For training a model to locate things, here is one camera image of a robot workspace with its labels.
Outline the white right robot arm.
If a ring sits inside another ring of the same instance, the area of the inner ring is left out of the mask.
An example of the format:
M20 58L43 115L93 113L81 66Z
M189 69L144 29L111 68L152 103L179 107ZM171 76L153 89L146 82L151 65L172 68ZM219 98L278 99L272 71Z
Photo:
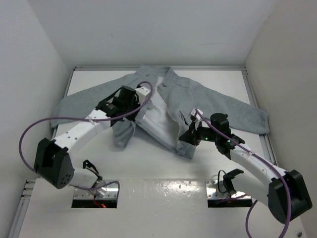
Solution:
M243 192L267 206L273 217L287 224L313 206L303 176L287 171L256 154L243 139L231 133L227 114L216 113L210 120L198 109L191 112L189 129L180 141L198 146L213 142L218 152L242 166L222 177L225 193Z

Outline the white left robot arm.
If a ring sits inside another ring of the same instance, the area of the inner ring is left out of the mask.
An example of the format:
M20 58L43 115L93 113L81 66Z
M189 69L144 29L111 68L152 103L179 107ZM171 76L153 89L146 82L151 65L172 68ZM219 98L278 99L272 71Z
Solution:
M88 160L81 167L74 167L75 155L95 136L116 124L117 117L134 119L149 92L142 86L135 89L122 86L101 100L84 121L69 131L52 140L42 139L37 147L35 172L57 189L67 185L95 187L102 176Z

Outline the grey zip-up jacket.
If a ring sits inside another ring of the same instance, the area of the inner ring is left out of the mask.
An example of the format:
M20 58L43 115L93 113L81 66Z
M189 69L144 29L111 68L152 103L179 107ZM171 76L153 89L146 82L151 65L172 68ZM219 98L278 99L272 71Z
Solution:
M97 104L121 86L135 88L150 82L155 93L140 110L135 121L124 119L114 124L113 142L125 149L137 126L177 155L193 158L195 147L179 140L190 123L190 113L199 109L203 115L228 115L229 126L258 135L269 133L266 111L209 89L197 81L179 76L168 66L141 66L132 74L79 91L63 98L54 108L51 127L85 118Z

